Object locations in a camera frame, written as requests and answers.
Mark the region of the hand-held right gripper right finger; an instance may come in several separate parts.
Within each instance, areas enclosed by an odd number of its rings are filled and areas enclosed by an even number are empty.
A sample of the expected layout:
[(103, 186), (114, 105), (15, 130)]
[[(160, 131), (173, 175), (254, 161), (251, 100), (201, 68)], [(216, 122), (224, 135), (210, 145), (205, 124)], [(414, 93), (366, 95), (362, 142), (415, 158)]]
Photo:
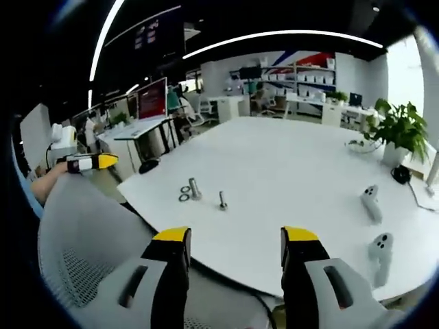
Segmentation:
[(395, 328), (404, 318), (376, 301), (369, 283), (330, 258), (306, 229), (281, 228), (281, 266), (287, 328)]

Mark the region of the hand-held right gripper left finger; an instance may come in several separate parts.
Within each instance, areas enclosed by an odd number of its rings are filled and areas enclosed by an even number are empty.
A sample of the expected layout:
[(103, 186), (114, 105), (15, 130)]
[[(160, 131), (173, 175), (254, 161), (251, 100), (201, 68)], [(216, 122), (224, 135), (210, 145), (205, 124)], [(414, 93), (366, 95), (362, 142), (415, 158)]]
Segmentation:
[(191, 229), (156, 234), (138, 258), (100, 282), (82, 311), (83, 328), (183, 328), (189, 290)]

